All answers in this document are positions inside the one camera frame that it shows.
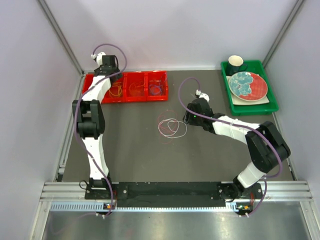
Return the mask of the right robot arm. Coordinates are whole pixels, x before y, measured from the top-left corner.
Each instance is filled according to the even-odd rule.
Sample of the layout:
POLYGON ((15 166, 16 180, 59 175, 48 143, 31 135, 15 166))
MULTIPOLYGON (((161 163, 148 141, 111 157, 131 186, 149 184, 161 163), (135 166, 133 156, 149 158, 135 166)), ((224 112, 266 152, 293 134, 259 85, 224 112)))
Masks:
POLYGON ((231 184, 233 197, 245 198, 251 193, 254 184, 276 166, 281 166, 279 162, 286 160, 291 155, 291 150, 272 122, 247 123, 214 113, 209 100, 206 93, 197 90, 195 99, 187 104, 183 122, 202 127, 212 134, 240 141, 248 147, 251 162, 231 184))

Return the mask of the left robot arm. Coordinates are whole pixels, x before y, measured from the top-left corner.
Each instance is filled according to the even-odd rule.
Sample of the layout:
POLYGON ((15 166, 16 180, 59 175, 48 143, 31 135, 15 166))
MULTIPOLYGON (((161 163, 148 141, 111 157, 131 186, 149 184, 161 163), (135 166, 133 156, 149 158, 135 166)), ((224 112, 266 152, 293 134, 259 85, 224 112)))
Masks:
POLYGON ((72 103, 73 117, 76 119, 75 132, 81 138, 81 142, 87 153, 90 174, 85 181, 85 198, 87 200, 104 200, 112 197, 114 187, 109 177, 103 149, 103 134, 105 132, 105 118, 101 103, 118 80, 119 63, 115 55, 107 55, 104 52, 92 54, 98 68, 94 70, 93 80, 88 90, 80 101, 72 103))

